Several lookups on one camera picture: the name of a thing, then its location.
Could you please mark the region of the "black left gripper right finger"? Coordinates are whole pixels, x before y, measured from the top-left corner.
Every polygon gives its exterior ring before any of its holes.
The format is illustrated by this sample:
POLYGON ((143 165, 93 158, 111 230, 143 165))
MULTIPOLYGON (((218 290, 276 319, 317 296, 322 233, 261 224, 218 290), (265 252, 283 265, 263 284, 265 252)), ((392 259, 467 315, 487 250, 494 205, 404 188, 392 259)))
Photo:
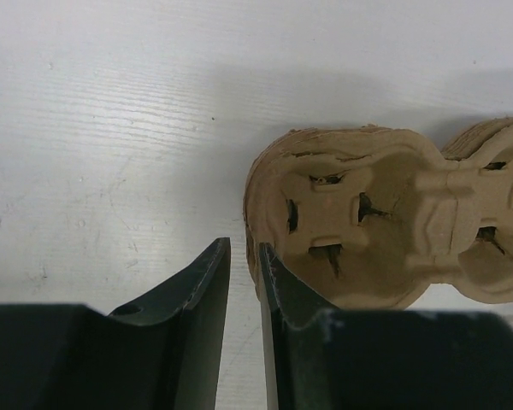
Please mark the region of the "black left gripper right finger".
POLYGON ((326 347, 346 312, 297 277, 269 243, 258 245, 269 409, 338 409, 326 347))

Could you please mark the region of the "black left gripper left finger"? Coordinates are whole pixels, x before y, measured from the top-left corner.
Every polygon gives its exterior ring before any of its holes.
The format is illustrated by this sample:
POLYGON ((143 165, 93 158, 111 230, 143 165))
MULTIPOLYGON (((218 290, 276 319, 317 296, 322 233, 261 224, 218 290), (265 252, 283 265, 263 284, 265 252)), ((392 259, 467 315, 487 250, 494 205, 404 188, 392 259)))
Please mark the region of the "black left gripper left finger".
POLYGON ((144 341, 132 357, 149 409, 212 409, 221 362, 231 245, 214 240, 192 263, 110 318, 144 341))

